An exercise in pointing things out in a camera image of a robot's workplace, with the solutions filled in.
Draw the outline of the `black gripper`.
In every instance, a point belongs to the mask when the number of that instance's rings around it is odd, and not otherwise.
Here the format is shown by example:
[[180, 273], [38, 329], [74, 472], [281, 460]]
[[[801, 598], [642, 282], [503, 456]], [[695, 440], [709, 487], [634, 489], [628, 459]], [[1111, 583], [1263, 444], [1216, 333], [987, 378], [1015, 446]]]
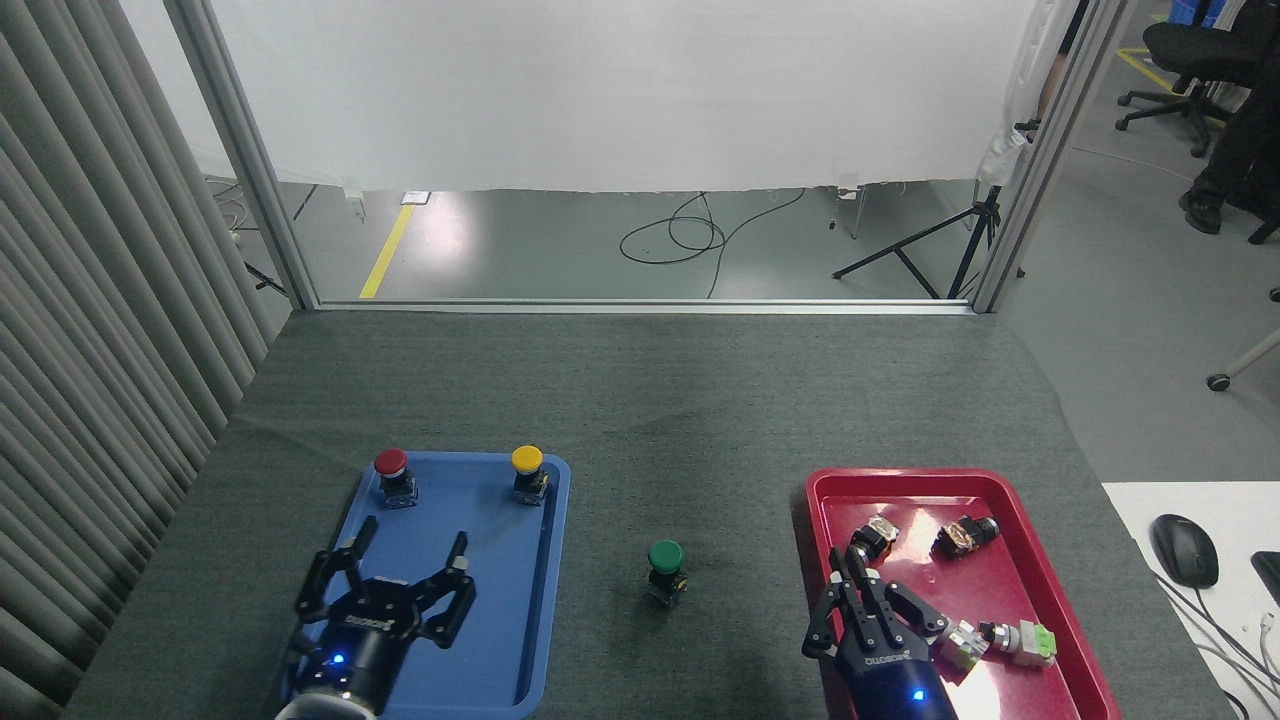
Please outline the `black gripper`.
[[[333, 550], [320, 550], [294, 601], [303, 624], [326, 618], [317, 650], [303, 665], [300, 692], [346, 697], [356, 703], [385, 703], [413, 639], [451, 648], [477, 596], [468, 575], [468, 533], [460, 530], [444, 566], [408, 585], [367, 585], [360, 565], [378, 533], [367, 515], [358, 532]], [[329, 609], [332, 580], [344, 574], [349, 592]]]
[[829, 551], [803, 653], [836, 659], [855, 719], [956, 719], [929, 652], [950, 620], [868, 562], [868, 547]]

